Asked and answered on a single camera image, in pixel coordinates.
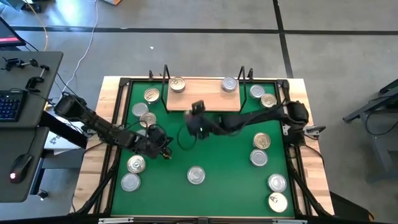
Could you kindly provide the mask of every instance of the white cable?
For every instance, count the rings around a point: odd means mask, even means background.
[[[93,27],[93,31],[91,32],[90,42],[88,43],[88,46],[87,46],[87,49],[86,49],[85,54],[84,54],[84,55],[82,56],[82,58],[78,61],[77,66],[76,66],[76,69],[75,69],[75,71],[73,72],[72,77],[67,81],[65,87],[63,87],[63,89],[62,89],[62,91],[61,91],[61,96],[62,96],[62,92],[65,91],[65,89],[67,88],[67,86],[69,85],[69,83],[70,83],[70,82],[74,79],[74,77],[76,76],[76,72],[77,72],[77,70],[79,69],[80,63],[81,63],[81,61],[86,57],[86,55],[87,55],[87,53],[88,53],[88,51],[89,51],[89,49],[90,49],[90,47],[91,47],[91,43],[93,42],[94,30],[95,30],[95,28],[96,28],[97,25],[98,25],[98,0],[95,0],[95,1],[93,1],[93,2],[95,2],[95,14],[96,14],[96,19],[95,19],[95,25],[94,25],[94,27]]]

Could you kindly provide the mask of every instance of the black desk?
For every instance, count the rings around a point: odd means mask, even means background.
[[[49,71],[46,71],[43,75],[44,82],[37,85],[37,89],[40,90],[39,94],[43,98],[48,98],[51,87],[54,83],[55,76],[57,75],[58,68],[61,64],[63,57],[62,52],[13,52],[13,51],[2,51],[0,52],[0,66],[5,63],[1,60],[2,57],[6,59],[19,58],[24,62],[29,62],[30,59],[34,58],[37,60],[39,65],[47,65],[50,67]],[[0,90],[9,90],[11,88],[25,89],[26,83],[32,77],[40,76],[42,72],[41,68],[35,68],[27,65],[25,68],[13,67],[10,72],[7,70],[0,70]],[[19,116],[18,122],[2,122],[0,128],[33,128],[39,124],[40,116],[43,113],[45,100],[33,95],[28,94],[25,106]]]
[[[39,179],[41,179],[44,173],[41,168],[41,157],[49,131],[82,148],[86,146],[86,137],[43,111],[45,98],[48,98],[50,94],[63,57],[62,52],[2,51],[0,52],[0,67],[5,65],[4,61],[2,64],[2,57],[6,59],[19,58],[25,62],[34,58],[39,65],[44,64],[50,67],[50,71],[43,75],[45,81],[37,85],[37,89],[40,90],[38,94],[42,97],[28,93],[19,121],[0,123],[0,191],[2,192],[0,202],[22,202],[30,192],[33,179],[35,179],[34,189],[37,184],[40,184],[40,182],[36,183],[37,178],[35,177],[40,176]],[[30,65],[25,68],[13,67],[10,72],[0,70],[0,90],[10,90],[11,88],[24,90],[29,78],[40,76],[41,71],[41,68]],[[34,143],[29,151],[34,160],[30,164],[27,176],[23,182],[12,184],[9,180],[11,165],[18,155],[28,152],[34,134]],[[41,170],[41,172],[35,175],[36,170]]]
[[[23,202],[27,198],[49,131],[46,127],[37,128],[36,132],[32,128],[0,130],[1,139],[7,139],[7,146],[3,146],[3,141],[0,146],[0,202]],[[27,153],[34,134],[36,137],[29,151],[33,161],[26,178],[19,184],[12,184],[10,167],[18,155]]]

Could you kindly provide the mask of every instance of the green mat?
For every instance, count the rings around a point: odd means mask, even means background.
[[[134,82],[127,123],[138,121],[132,113],[132,106],[145,102],[144,91],[148,88],[161,90],[161,83]],[[272,84],[262,85],[266,93],[275,94]],[[261,109],[258,101],[250,98],[243,113]],[[167,114],[162,102],[149,105],[149,111],[156,114],[157,124],[167,135],[175,138],[169,145],[173,151],[172,159],[165,160],[161,155],[155,160],[146,159],[146,169],[139,174],[141,186],[134,192],[125,192],[121,188],[121,179],[127,174],[127,160],[133,153],[123,150],[119,166],[118,179],[114,193],[112,215],[132,216],[205,216],[205,217],[293,217],[294,208],[287,175],[282,131],[278,121],[253,124],[246,127],[238,136],[214,136],[198,140],[190,151],[183,151],[177,144],[177,132],[184,123],[183,112]],[[138,124],[133,131],[142,129]],[[269,157],[264,167],[254,167],[250,162],[253,150],[252,140],[256,133],[265,132],[271,137],[271,146],[266,149]],[[192,145],[193,138],[184,128],[181,144]],[[187,172],[192,166],[201,166],[205,172],[205,181],[193,185],[187,180]],[[288,208],[276,213],[268,206],[268,196],[272,193],[267,186],[271,174],[282,174],[287,180]]]

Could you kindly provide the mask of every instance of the gray floor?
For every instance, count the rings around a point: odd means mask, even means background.
[[[398,2],[393,0],[279,0],[285,29],[398,30]],[[118,6],[98,3],[98,27],[276,29],[271,0],[195,1],[123,0]],[[58,0],[41,18],[48,26],[92,26],[93,3]],[[12,26],[37,26],[35,17],[6,8]],[[19,32],[37,48],[42,32]],[[64,52],[61,76],[68,80],[84,54],[89,33],[49,33],[49,50]],[[365,177],[375,170],[363,125],[342,122],[375,92],[397,78],[398,36],[287,35],[295,78],[304,78],[317,125],[325,125],[320,145],[330,190],[368,208],[376,221],[397,223],[398,180],[375,184]],[[91,50],[71,87],[94,108],[105,75],[159,73],[167,63],[171,74],[236,75],[241,65],[256,77],[286,77],[277,34],[144,34],[96,33]],[[51,96],[57,97],[53,89]],[[69,211],[76,173],[52,170],[44,185],[54,198],[0,205],[0,219],[50,216]],[[18,213],[22,207],[35,207]]]

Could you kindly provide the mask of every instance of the can lid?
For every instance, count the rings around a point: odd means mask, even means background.
[[[144,98],[148,102],[155,102],[159,99],[159,90],[156,88],[149,88],[144,92]]]
[[[287,199],[281,193],[272,193],[268,198],[270,208],[278,213],[283,212],[287,208]]]
[[[255,149],[250,153],[250,161],[255,166],[264,166],[268,162],[268,156],[263,150]]]
[[[148,111],[148,106],[145,103],[136,103],[132,106],[132,113],[137,117],[141,117],[144,113],[148,113]]]
[[[145,169],[145,166],[145,159],[140,155],[132,156],[127,161],[127,170],[129,170],[133,174],[138,174],[142,172]]]
[[[233,77],[226,77],[223,79],[222,86],[225,90],[234,91],[238,85],[238,82]]]
[[[254,136],[254,146],[259,149],[268,149],[271,145],[271,138],[266,133],[257,133]]]
[[[200,166],[193,166],[188,170],[188,180],[191,184],[201,184],[205,180],[205,171]]]
[[[137,174],[128,173],[122,178],[122,189],[127,192],[137,190],[140,184],[141,180]]]
[[[174,77],[170,81],[170,87],[173,90],[182,90],[185,88],[185,80],[182,77]]]
[[[148,112],[148,113],[143,114],[139,118],[139,120],[141,121],[140,124],[141,124],[142,127],[147,127],[147,125],[149,127],[149,126],[151,126],[151,125],[156,123],[156,116],[155,116],[154,113]]]
[[[280,193],[286,190],[287,183],[284,176],[280,174],[272,174],[268,177],[268,185],[272,191]]]
[[[262,86],[253,85],[250,87],[250,95],[254,98],[260,98],[265,92]]]
[[[276,105],[276,97],[272,94],[265,93],[264,95],[261,96],[261,104],[267,108],[270,108],[274,105]]]

